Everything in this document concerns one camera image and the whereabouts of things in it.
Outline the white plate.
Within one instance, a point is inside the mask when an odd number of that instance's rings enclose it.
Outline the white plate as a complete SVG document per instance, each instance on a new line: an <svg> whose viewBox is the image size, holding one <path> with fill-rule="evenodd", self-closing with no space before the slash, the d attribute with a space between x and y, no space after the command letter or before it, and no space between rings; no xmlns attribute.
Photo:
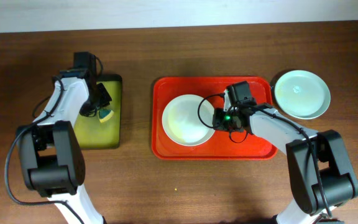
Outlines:
<svg viewBox="0 0 358 224"><path fill-rule="evenodd" d="M163 110L162 126L175 143L190 147L201 145L212 138L214 107L198 95L181 95L171 100Z"/></svg>

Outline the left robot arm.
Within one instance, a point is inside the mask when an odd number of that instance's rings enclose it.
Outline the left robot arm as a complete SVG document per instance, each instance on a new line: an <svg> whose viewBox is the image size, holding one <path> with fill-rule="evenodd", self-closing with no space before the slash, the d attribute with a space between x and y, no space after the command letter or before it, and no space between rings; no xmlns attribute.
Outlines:
<svg viewBox="0 0 358 224"><path fill-rule="evenodd" d="M55 205L68 223L105 223L85 189L85 160L74 132L82 109L99 102L96 74L88 68L63 70L44 110L17 130L12 148L19 153L24 183L43 199L15 203Z"/></svg>

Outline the mint green plate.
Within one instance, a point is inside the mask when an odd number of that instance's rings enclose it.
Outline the mint green plate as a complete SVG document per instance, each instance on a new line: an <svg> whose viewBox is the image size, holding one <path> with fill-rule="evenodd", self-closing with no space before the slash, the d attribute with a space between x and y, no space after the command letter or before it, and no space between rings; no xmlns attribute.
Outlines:
<svg viewBox="0 0 358 224"><path fill-rule="evenodd" d="M280 76L273 86L278 106L298 119L315 119L331 103L331 93L322 78L306 70L292 70Z"/></svg>

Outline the yellow green sponge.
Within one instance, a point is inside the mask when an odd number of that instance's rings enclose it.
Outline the yellow green sponge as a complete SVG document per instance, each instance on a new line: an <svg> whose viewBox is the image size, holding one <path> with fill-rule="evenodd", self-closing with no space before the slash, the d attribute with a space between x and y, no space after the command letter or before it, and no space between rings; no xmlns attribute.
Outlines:
<svg viewBox="0 0 358 224"><path fill-rule="evenodd" d="M114 111L110 109L100 109L98 111L98 119L100 123L105 123L111 119L114 115Z"/></svg>

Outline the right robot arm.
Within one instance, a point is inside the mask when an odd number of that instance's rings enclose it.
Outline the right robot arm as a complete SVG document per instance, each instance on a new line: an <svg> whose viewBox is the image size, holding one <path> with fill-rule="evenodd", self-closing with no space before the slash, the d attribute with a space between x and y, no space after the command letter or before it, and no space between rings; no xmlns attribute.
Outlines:
<svg viewBox="0 0 358 224"><path fill-rule="evenodd" d="M246 131L286 155L293 199L274 223L318 223L358 197L358 180L337 131L306 128L266 103L217 108L213 126L229 133Z"/></svg>

